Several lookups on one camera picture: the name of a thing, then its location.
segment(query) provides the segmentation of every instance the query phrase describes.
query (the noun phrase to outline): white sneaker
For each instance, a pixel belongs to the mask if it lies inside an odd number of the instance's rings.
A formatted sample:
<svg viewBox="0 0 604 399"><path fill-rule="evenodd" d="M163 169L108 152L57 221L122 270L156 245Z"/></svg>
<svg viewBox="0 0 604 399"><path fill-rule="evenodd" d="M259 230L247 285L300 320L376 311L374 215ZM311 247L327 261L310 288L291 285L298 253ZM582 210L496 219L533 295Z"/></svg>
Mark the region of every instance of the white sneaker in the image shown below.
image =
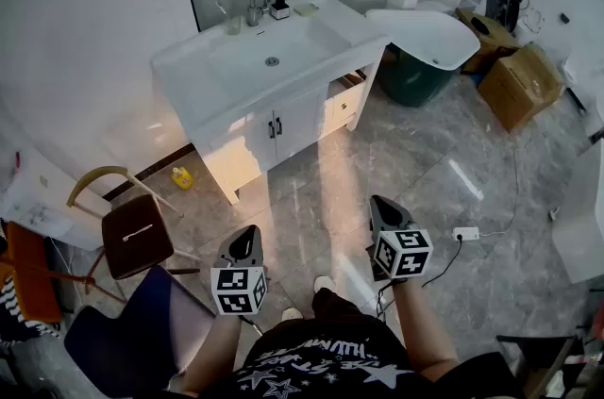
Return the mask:
<svg viewBox="0 0 604 399"><path fill-rule="evenodd" d="M336 284L328 276L317 276L314 280L314 292L317 293L321 289L328 289L333 292L336 291Z"/></svg>
<svg viewBox="0 0 604 399"><path fill-rule="evenodd" d="M557 208L555 208L555 209L552 209L551 211L549 211L549 212L547 213L547 215L549 216L549 219L550 219L552 222L555 222L555 221L556 221L556 218L558 218L558 211L560 211L560 207L557 207Z"/></svg>
<svg viewBox="0 0 604 399"><path fill-rule="evenodd" d="M297 308L287 308L285 310L283 310L283 313L281 314L281 321L285 322L286 320L291 320L291 319L303 319L304 317L302 317L302 312L300 310L298 310Z"/></svg>

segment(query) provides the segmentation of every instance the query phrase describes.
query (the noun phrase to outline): orange chair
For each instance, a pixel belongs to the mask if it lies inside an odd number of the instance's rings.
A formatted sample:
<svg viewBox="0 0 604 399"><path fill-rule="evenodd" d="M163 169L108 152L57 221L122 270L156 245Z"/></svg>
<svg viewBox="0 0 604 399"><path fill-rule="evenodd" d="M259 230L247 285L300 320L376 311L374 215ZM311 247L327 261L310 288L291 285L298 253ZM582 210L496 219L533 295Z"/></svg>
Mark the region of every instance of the orange chair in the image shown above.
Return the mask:
<svg viewBox="0 0 604 399"><path fill-rule="evenodd" d="M48 270L43 237L19 226L7 226L8 250L2 257L14 260L14 265L0 263L0 278L4 283L12 275L21 314L26 320L57 324L60 309L49 276L26 268L27 265Z"/></svg>
<svg viewBox="0 0 604 399"><path fill-rule="evenodd" d="M594 337L604 341L604 302L600 307L600 311L597 313L594 319Z"/></svg>

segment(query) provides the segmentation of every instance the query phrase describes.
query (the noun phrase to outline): black t-shirt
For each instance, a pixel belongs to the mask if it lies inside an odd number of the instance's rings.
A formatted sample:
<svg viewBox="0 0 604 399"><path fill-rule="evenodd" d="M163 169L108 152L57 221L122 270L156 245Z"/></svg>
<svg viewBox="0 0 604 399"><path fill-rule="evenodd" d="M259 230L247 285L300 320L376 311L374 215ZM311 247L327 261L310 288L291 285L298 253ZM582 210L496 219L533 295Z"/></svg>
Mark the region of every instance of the black t-shirt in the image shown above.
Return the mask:
<svg viewBox="0 0 604 399"><path fill-rule="evenodd" d="M157 397L164 394L173 395ZM239 371L199 395L324 396L479 399L523 394L498 353L468 360L432 383L413 372L398 338L373 319L365 324L306 320L278 326L258 340Z"/></svg>

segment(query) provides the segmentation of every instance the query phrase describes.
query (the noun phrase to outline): gray tile floor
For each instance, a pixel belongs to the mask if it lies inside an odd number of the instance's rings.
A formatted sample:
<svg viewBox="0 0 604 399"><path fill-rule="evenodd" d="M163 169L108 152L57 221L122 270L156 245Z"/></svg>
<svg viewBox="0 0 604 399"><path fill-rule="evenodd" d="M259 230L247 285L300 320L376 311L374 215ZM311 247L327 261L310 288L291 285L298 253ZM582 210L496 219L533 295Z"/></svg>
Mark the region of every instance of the gray tile floor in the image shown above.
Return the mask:
<svg viewBox="0 0 604 399"><path fill-rule="evenodd" d="M581 321L587 285L569 283L546 213L561 202L574 159L588 145L566 96L510 135L473 83L456 76L422 108L400 107L374 86L356 131L342 128L283 162L242 188L236 206L227 202L196 153L178 163L195 178L190 190L174 185L171 167L145 182L184 211L183 219L167 209L164 217L175 246L203 259L202 274L182 281L211 307L209 266L221 240L246 224L260 227L272 279L257 317L263 329L277 324L288 307L311 316L312 283L320 274L334 278L340 295L375 313L381 284L372 282L364 252L370 242L367 199L373 193L395 199L429 230L435 251L427 278L455 254L453 226L477 225L490 233L505 230L513 217L507 233L465 243L447 275L427 287L461 357L468 358L496 349L495 334L562 334ZM75 254L79 274L96 256L61 249L68 259ZM169 261L190 264L185 258ZM96 275L117 292L106 266ZM120 282L124 293L130 295L142 277ZM71 286L63 294L65 302L79 307ZM82 297L109 316L119 314L117 303L101 295ZM66 317L65 325L70 320ZM387 321L401 337L394 307ZM245 325L238 363L256 338ZM54 383L64 397L101 396L61 340L19 344L15 353L32 383Z"/></svg>

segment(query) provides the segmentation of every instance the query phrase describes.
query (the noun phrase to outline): yellow bottle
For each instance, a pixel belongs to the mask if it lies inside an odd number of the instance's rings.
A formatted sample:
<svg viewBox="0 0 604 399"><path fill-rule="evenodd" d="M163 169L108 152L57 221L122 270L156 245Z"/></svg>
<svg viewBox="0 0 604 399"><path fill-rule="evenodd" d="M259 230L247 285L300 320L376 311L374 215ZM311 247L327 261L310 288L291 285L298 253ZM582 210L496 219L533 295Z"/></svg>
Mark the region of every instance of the yellow bottle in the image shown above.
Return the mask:
<svg viewBox="0 0 604 399"><path fill-rule="evenodd" d="M193 185L193 177L183 167L172 169L172 179L182 190L187 190Z"/></svg>

